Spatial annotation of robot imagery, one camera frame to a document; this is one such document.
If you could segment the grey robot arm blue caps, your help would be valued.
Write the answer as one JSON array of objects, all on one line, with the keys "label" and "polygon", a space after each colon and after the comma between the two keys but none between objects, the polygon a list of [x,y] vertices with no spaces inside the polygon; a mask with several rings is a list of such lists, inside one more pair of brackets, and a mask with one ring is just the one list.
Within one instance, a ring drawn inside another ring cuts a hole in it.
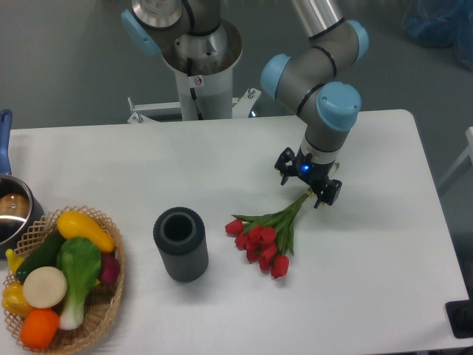
[{"label": "grey robot arm blue caps", "polygon": [[[358,91],[336,76],[365,54],[369,36],[343,17],[335,1],[294,1],[293,8],[310,48],[297,58],[272,57],[260,84],[307,128],[299,150],[286,149],[275,167],[283,179],[298,177],[319,203],[330,205],[341,182],[329,173],[361,109]],[[232,116],[233,68],[242,38],[222,18],[218,1],[133,1],[121,22],[142,51],[160,55],[174,71],[183,120]]]}]

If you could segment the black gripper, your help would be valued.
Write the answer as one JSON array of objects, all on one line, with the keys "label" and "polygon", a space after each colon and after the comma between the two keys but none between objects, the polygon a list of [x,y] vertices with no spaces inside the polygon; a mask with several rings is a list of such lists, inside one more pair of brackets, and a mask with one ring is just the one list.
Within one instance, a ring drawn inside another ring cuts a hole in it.
[{"label": "black gripper", "polygon": [[280,184],[284,186],[289,178],[297,176],[313,188],[313,193],[317,196],[315,209],[322,203],[332,206],[342,187],[340,180],[328,178],[334,161],[321,164],[312,162],[311,158],[311,153],[304,154],[302,150],[299,150],[296,156],[289,147],[282,151],[274,164],[274,169],[282,178]]}]

